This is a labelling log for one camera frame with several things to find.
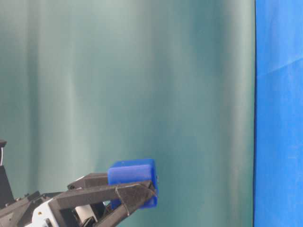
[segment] blue backdrop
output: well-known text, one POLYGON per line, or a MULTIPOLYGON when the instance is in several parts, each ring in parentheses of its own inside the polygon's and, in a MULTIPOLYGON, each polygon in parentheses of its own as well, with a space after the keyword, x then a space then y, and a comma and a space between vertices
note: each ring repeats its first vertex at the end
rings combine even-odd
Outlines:
POLYGON ((303 1, 257 0, 255 227, 303 226, 303 1))

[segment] white robot part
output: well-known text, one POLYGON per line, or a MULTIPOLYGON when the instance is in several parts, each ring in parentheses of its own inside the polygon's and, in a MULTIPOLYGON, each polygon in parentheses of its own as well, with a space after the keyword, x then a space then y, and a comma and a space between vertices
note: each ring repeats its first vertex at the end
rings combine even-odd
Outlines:
POLYGON ((39 207, 34 210, 32 223, 25 227, 49 227, 48 222, 50 222, 52 227, 59 227, 48 203, 53 200, 50 199, 42 203, 39 207))

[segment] green backdrop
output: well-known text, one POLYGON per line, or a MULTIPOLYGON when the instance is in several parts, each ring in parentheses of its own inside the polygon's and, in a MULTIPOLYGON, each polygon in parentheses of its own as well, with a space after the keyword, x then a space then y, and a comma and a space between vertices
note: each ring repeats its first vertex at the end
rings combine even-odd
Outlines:
POLYGON ((156 159, 124 227, 252 226, 252 0, 1 0, 0 137, 15 196, 156 159))

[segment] blue foam block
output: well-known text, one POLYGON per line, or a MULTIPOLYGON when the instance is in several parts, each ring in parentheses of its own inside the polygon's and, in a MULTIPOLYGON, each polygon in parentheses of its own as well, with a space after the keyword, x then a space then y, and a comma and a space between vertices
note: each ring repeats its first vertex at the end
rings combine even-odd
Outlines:
MULTIPOLYGON (((156 165, 154 159, 136 159, 114 163, 107 172, 108 184, 132 183, 139 181, 152 181, 158 194, 156 165)), ((120 205, 120 201, 111 201, 112 208, 120 205)), ((157 197, 151 198, 141 208, 157 206, 157 197)))

